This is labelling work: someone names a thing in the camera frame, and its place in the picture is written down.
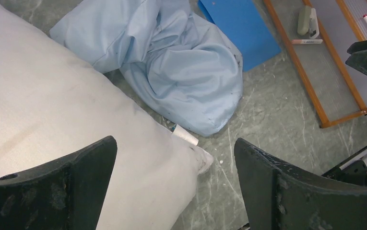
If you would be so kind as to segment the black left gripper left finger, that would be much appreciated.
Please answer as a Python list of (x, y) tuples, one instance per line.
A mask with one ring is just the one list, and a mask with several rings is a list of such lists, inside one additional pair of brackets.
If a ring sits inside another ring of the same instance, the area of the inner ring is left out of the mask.
[(0, 230), (94, 230), (117, 155), (107, 136), (0, 178)]

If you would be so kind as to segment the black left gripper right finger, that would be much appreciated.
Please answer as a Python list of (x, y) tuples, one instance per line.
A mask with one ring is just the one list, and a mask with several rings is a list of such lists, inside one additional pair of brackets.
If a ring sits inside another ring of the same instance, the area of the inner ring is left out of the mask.
[(367, 186), (305, 171), (239, 138), (234, 147), (251, 230), (367, 230)]

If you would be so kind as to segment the white pillow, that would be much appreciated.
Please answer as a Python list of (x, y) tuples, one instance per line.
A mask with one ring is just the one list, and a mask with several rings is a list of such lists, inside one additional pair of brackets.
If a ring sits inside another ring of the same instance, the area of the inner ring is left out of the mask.
[(169, 230), (213, 157), (107, 77), (0, 5), (0, 177), (117, 142), (99, 230)]

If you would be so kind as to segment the light blue pillowcase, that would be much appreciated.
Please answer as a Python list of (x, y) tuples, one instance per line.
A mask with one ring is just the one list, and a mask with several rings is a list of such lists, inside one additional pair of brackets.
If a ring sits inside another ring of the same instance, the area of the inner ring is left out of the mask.
[(242, 96), (242, 55), (187, 0), (84, 0), (49, 34), (95, 70), (119, 70), (150, 108), (204, 137)]

